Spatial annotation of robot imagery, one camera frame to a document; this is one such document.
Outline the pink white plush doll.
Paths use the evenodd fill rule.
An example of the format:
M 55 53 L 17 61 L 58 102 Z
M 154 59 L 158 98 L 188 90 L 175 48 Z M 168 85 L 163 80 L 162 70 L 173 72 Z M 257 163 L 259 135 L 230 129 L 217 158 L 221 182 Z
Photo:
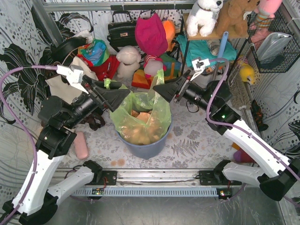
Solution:
M 166 71 L 166 66 L 163 64 L 163 60 L 154 55 L 146 55 L 144 57 L 144 73 L 146 78 L 154 77 L 157 74 L 157 71 L 164 70 Z

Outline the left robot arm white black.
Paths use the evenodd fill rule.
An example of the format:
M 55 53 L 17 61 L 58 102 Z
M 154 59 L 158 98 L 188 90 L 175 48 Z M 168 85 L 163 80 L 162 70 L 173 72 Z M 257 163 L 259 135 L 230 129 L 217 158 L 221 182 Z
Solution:
M 17 196 L 3 205 L 1 223 L 18 215 L 22 225 L 43 225 L 56 213 L 58 206 L 78 188 L 103 180 L 103 168 L 88 160 L 59 184 L 50 186 L 52 177 L 76 138 L 74 127 L 94 110 L 115 111 L 130 93 L 120 82 L 105 86 L 88 76 L 83 77 L 84 92 L 69 104 L 58 96 L 50 96 L 41 104 L 38 117 L 45 123 L 34 142 L 34 160 Z

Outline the yellow duck plush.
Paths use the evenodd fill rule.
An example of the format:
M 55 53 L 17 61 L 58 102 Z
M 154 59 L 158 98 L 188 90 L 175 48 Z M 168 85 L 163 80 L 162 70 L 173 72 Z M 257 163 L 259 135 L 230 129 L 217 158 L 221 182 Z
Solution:
M 255 71 L 249 65 L 246 58 L 239 58 L 237 61 L 239 65 L 239 74 L 243 82 L 253 85 L 255 82 Z

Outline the pink plush toy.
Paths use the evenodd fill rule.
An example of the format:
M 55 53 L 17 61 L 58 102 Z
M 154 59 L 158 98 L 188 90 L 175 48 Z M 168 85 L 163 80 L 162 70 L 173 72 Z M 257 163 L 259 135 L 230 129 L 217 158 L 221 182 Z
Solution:
M 281 3 L 282 0 L 261 0 L 257 9 L 254 10 L 256 16 L 254 21 L 251 22 L 249 29 L 268 28 L 275 18 L 275 13 L 279 9 Z

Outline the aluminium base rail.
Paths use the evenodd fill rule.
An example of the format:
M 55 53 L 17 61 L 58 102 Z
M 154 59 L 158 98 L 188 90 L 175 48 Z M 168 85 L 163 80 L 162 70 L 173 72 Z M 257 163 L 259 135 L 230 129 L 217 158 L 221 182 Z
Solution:
M 48 191 L 62 203 L 67 197 L 216 197 L 227 199 L 244 182 L 217 181 L 212 170 L 104 169 L 99 181 L 87 169 L 58 169 Z

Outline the black orange toy figure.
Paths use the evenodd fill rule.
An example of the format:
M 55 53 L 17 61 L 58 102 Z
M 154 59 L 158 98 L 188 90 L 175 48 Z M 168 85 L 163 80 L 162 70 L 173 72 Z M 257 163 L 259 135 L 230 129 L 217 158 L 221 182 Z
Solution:
M 263 113 L 259 105 L 255 100 L 252 101 L 250 111 L 252 116 L 256 122 L 257 128 L 259 132 L 265 131 L 268 129 L 268 125 L 263 123 Z

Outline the magenta cloth bag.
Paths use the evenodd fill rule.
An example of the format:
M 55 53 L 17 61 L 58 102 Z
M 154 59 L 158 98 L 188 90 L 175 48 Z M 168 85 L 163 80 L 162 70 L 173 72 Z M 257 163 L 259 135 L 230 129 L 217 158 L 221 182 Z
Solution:
M 140 49 L 148 55 L 160 56 L 168 48 L 165 29 L 157 13 L 148 19 L 137 19 L 135 39 Z

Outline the cream canvas tote bag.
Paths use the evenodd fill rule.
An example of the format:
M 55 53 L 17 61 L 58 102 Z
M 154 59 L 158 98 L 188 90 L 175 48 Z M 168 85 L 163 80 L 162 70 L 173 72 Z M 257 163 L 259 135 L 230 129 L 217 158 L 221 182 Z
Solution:
M 94 80 L 98 80 L 96 73 L 91 71 L 90 68 L 86 65 L 86 63 L 79 57 L 75 56 L 71 64 L 82 67 L 85 75 Z M 78 90 L 68 85 L 67 83 L 64 83 L 60 76 L 48 79 L 46 80 L 46 82 L 50 87 L 51 95 L 58 96 L 68 104 L 71 104 L 73 99 L 79 97 L 82 93 L 81 90 Z

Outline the green trash bag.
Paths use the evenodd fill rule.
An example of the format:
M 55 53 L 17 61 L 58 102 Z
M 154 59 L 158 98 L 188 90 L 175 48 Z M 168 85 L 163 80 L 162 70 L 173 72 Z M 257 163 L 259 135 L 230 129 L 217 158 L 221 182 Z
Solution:
M 110 112 L 110 119 L 123 140 L 134 145 L 148 145 L 165 136 L 172 120 L 170 105 L 153 89 L 164 83 L 161 69 L 147 92 L 130 91 L 121 105 Z

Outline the black hat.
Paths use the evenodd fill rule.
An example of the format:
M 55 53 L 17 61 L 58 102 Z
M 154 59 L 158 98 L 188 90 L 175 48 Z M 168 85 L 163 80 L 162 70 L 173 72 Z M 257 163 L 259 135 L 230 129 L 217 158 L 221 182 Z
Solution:
M 87 44 L 85 37 L 71 37 L 52 49 L 51 58 L 53 61 L 62 63 L 70 52 L 85 44 Z

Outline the pink rolled cloth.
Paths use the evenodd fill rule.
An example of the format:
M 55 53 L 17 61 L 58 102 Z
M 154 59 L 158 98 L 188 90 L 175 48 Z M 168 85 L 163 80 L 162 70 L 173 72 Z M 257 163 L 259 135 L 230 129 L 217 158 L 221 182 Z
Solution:
M 77 132 L 74 139 L 75 154 L 79 160 L 86 159 L 89 156 L 89 150 L 83 132 Z

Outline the orange plush toy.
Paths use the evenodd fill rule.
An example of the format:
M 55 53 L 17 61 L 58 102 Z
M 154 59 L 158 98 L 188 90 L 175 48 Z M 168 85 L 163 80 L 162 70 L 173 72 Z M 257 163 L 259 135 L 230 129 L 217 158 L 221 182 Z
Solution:
M 172 20 L 164 20 L 162 21 L 162 24 L 165 29 L 166 40 L 168 44 L 166 51 L 170 52 L 175 46 L 175 43 L 173 42 L 173 39 L 175 37 L 175 24 Z

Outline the black leather handbag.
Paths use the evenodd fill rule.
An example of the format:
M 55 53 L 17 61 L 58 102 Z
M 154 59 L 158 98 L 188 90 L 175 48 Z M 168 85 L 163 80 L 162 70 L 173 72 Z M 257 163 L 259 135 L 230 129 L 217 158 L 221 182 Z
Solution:
M 129 17 L 128 21 L 125 22 L 115 22 L 114 16 L 117 14 L 127 14 Z M 112 14 L 112 22 L 108 24 L 108 36 L 107 40 L 110 46 L 119 52 L 119 47 L 125 46 L 138 46 L 135 39 L 135 27 L 136 21 L 134 21 L 130 15 L 129 11 L 119 10 L 114 11 Z

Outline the white sheep plush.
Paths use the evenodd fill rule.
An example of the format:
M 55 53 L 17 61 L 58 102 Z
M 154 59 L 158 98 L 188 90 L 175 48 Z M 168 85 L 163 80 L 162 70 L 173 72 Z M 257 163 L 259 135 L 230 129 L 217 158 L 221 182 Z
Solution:
M 118 78 L 132 78 L 135 71 L 140 67 L 141 54 L 133 46 L 123 47 L 116 55 L 120 62 L 117 69 Z

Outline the brown teddy bear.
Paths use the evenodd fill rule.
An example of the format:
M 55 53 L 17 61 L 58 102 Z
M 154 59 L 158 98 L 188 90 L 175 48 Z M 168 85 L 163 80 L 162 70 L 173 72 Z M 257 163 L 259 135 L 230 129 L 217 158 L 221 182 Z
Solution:
M 223 35 L 229 26 L 233 26 L 239 36 L 248 34 L 248 22 L 244 19 L 244 14 L 257 9 L 259 0 L 229 0 L 224 3 L 219 12 L 216 33 Z

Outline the purple striped sock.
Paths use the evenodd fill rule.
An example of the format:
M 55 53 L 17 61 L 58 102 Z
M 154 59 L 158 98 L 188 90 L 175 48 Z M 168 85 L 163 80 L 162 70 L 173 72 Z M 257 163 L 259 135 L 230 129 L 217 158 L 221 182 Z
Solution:
M 255 161 L 236 143 L 232 143 L 232 147 L 237 151 L 233 154 L 233 158 L 239 163 L 254 163 Z

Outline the blue trash bin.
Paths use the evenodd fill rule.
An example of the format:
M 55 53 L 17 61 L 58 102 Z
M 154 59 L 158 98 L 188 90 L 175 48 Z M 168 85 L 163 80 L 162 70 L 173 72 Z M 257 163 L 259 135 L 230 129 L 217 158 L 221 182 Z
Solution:
M 125 141 L 121 137 L 119 132 L 115 131 L 115 133 L 125 143 L 126 147 L 128 148 L 128 150 L 131 154 L 133 154 L 134 156 L 136 156 L 138 158 L 148 160 L 150 158 L 157 156 L 163 150 L 163 148 L 165 147 L 167 136 L 169 135 L 169 133 L 172 129 L 172 126 L 173 126 L 173 121 L 171 121 L 171 124 L 170 124 L 166 134 L 159 141 L 148 144 L 148 145 L 131 144 L 131 143 Z

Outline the rainbow striped bag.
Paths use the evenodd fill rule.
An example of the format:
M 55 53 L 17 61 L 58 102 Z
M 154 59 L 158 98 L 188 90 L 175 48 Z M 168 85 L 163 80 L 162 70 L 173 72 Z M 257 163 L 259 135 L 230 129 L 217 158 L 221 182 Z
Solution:
M 180 62 L 170 57 L 166 53 L 162 54 L 159 58 L 163 60 L 163 64 L 166 66 L 166 71 L 164 71 L 165 81 L 180 76 Z M 144 67 L 141 66 L 137 71 L 135 71 L 131 85 L 138 88 L 149 89 L 151 87 L 152 81 L 153 77 L 146 78 Z

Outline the white dog plush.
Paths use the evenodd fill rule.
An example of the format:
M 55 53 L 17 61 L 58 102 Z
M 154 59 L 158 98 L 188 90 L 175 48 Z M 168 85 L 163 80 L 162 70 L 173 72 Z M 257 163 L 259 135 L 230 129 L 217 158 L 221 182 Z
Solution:
M 210 35 L 223 3 L 223 0 L 197 0 L 187 18 L 187 34 L 190 37 L 195 37 L 197 34 L 202 37 Z

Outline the brown patterned sandal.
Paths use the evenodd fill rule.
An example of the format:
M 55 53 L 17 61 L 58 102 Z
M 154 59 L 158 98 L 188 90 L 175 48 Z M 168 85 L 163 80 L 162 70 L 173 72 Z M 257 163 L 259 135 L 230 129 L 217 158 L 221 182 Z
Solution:
M 105 121 L 103 117 L 98 113 L 91 113 L 89 116 L 85 117 L 82 122 L 82 124 L 88 124 L 90 129 L 93 131 L 97 131 L 99 128 L 103 127 L 105 125 Z

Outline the colourful printed cloth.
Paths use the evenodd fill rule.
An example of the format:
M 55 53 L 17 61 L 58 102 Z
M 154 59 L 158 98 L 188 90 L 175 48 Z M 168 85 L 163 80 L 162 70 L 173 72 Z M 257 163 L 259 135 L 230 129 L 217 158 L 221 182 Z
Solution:
M 77 57 L 81 58 L 89 67 L 98 67 L 107 61 L 110 54 L 103 40 L 94 39 L 90 44 L 78 48 Z

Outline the black metal wooden shelf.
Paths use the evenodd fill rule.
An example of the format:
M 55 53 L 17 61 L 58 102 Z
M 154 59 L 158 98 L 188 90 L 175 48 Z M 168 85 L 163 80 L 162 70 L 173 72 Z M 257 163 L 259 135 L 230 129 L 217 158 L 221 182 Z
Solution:
M 219 39 L 221 40 L 222 39 L 222 36 L 223 35 L 218 35 L 216 33 L 216 28 L 214 28 L 213 32 L 211 34 L 209 34 L 208 36 L 206 37 L 202 37 L 199 33 L 194 36 L 194 37 L 190 37 L 186 31 L 187 31 L 187 20 L 188 20 L 188 13 L 184 13 L 183 16 L 182 16 L 182 19 L 181 19 L 181 27 L 180 27 L 180 33 L 178 35 L 183 35 L 186 37 L 187 39 L 187 44 L 186 44 L 186 49 L 185 49 L 185 54 L 183 55 L 182 54 L 182 50 L 180 48 L 180 44 L 178 43 L 178 50 L 177 50 L 177 57 L 179 57 L 179 55 L 181 56 L 181 60 L 182 60 L 182 66 L 181 66 L 181 75 L 184 74 L 184 69 L 185 67 L 188 67 L 186 65 L 186 56 L 187 56 L 187 53 L 188 53 L 188 46 L 189 46 L 189 42 L 190 41 L 193 41 L 193 40 L 214 40 L 214 39 Z M 234 30 L 234 27 L 233 26 L 229 26 L 228 27 L 228 30 L 229 32 L 229 36 L 228 36 L 228 40 L 229 39 L 240 39 L 240 38 L 245 38 L 247 39 L 249 37 L 248 34 L 243 34 L 243 35 L 238 35 L 235 30 Z

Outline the teal folded cloth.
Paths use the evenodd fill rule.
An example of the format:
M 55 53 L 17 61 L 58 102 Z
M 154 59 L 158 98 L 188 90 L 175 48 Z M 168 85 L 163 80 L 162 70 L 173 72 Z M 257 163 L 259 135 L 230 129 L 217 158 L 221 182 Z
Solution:
M 183 35 L 178 35 L 176 40 L 180 44 L 180 48 L 182 50 L 182 54 L 185 54 L 187 39 Z M 229 61 L 235 60 L 237 56 L 236 50 L 232 47 L 232 45 L 227 41 L 225 45 L 225 50 L 223 52 L 223 58 L 226 58 Z M 192 67 L 192 60 L 196 58 L 203 59 L 215 59 L 217 56 L 211 54 L 210 49 L 207 45 L 206 40 L 193 40 L 189 42 L 188 52 L 186 56 L 186 65 L 188 67 Z

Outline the silver foil pouch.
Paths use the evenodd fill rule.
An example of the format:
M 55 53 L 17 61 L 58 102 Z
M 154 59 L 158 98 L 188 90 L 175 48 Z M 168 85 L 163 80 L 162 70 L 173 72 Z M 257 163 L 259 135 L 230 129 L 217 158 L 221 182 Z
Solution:
M 279 55 L 292 38 L 292 35 L 282 32 L 269 34 L 256 51 L 258 60 L 262 61 Z

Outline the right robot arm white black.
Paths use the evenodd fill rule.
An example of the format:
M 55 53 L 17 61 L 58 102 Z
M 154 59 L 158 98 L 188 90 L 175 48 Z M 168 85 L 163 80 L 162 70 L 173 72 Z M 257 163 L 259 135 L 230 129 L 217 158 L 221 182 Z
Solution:
M 257 164 L 258 168 L 224 160 L 214 169 L 218 182 L 224 179 L 259 187 L 274 201 L 281 201 L 292 186 L 300 180 L 299 159 L 289 159 L 269 146 L 227 104 L 231 98 L 225 81 L 212 81 L 202 89 L 183 77 L 153 87 L 167 102 L 181 98 L 206 111 L 211 129 L 232 140 Z

